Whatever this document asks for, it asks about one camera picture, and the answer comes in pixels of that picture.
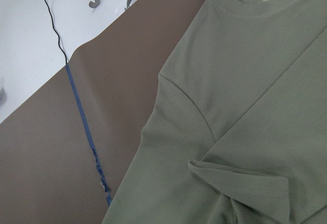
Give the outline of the olive green long-sleeve shirt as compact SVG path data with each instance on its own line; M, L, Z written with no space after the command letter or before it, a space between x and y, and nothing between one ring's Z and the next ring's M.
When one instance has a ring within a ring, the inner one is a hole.
M326 223L326 0L205 0L103 223Z

